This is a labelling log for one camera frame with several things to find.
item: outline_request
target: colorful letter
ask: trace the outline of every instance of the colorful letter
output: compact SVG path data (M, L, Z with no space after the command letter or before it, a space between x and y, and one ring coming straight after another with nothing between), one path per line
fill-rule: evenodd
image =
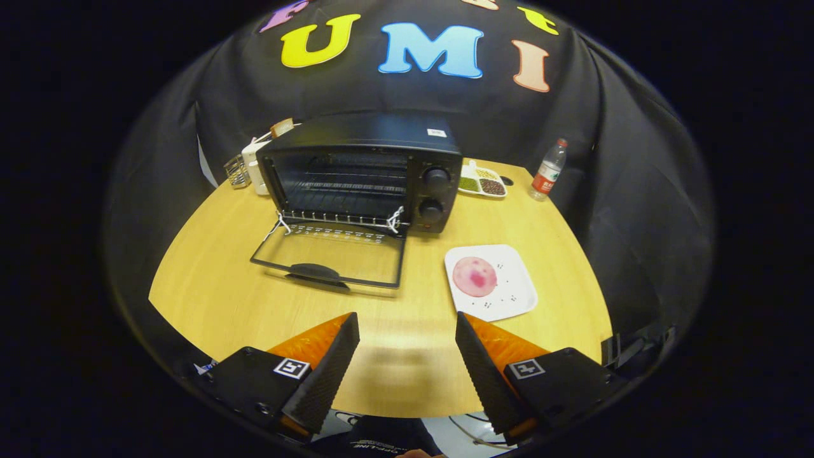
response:
M484 35L478 29L453 25L431 41L430 38L411 22L387 24L382 32L389 35L387 60L379 65L381 73L407 73L413 67L407 63L407 52L422 72L428 71L446 53L444 63L438 71L444 75L464 78L480 78L484 75L478 68L476 47L478 38Z
M532 44L512 40L511 44L520 50L520 73L514 75L514 82L531 90L548 92L545 82L545 58L549 53Z
M351 24L359 18L361 18L360 15L344 15L325 22L325 25L332 27L330 42L328 46L319 51L312 52L305 49L308 35L317 28L316 25L306 25L291 30L280 38L282 40L282 57L280 58L282 64L293 68L308 67L321 64L342 54L342 51L348 47L348 41L351 38Z
M477 7L486 8L487 10L496 10L498 7L495 5L495 0L461 0L464 3L475 5Z
M274 12L274 15L271 16L271 19L269 19L269 23L266 24L265 27L260 29L259 33L263 33L276 25L280 25L283 22L288 21L289 19L291 19L294 13L302 11L303 8L307 7L308 2L309 0L302 0L301 2L292 3L287 7L282 7L279 10L276 10Z
M528 10L523 7L517 7L517 9L526 13L526 19L528 19L528 22L531 22L532 25L539 27L540 29L543 29L548 33L551 33L552 35L559 35L559 32L557 30L549 27L549 24L551 24L552 26L556 24L550 20L547 20L545 16L543 16L541 13L538 13L537 11Z

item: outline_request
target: wooden table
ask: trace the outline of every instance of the wooden table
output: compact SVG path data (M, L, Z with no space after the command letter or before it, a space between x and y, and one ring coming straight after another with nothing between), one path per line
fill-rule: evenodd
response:
M224 183L167 250L150 301L219 361L242 346L267 349L355 311L361 341L333 408L395 417L460 415L483 408L455 345L444 255L457 246L509 244L520 252L540 299L531 312L496 324L547 350L572 346L601 362L600 342L611 336L611 321L562 215L550 200L528 196L532 177L525 169L479 165L514 180L509 195L494 200L458 193L443 233L408 236L394 297L326 291L267 275L249 259L276 221L274 203L251 187L233 190Z

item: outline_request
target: power cord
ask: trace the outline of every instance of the power cord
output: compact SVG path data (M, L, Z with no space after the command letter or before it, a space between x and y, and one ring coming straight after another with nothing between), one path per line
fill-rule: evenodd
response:
M500 448L501 450L514 450L514 447L505 447L504 445L502 445L502 444L506 444L505 442L489 442L489 441L484 441L481 438L476 438L469 431L467 431L466 429L463 429L463 426L460 426L457 423L457 421L455 421L451 416L449 416L448 418L449 418L449 421L453 422L453 425L456 425L457 428L460 429L462 433L469 436L472 439L472 442L477 444L477 445L485 445L487 447Z
M474 415L472 415L472 414L470 414L470 413L465 413L464 415L466 415L466 416L468 416L468 417L470 417L470 418L474 418L474 419L476 419L476 420L480 420L480 421L482 421L483 423L492 423L491 421L486 420L485 418L481 418L481 417L479 417L479 416L474 416Z

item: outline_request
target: letter m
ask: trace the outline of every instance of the letter m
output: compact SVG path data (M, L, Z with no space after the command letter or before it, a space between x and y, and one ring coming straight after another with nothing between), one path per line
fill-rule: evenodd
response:
M379 65L381 73L407 73L413 67L407 62L407 53L413 57L422 72L428 71L442 55L444 62L438 71L444 75L480 78L484 75L477 62L478 38L484 35L478 29L453 25L435 39L430 38L410 22L387 24L382 27L389 37L387 60Z

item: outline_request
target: white square plate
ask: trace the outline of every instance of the white square plate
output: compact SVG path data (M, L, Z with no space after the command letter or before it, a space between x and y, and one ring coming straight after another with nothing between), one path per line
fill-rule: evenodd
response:
M486 296L464 293L453 281L453 270L463 258L475 257L488 262L495 270L497 286ZM506 244L462 246L450 249L444 257L447 281L453 294L455 310L484 321L497 321L533 310L537 291L526 265L516 249Z

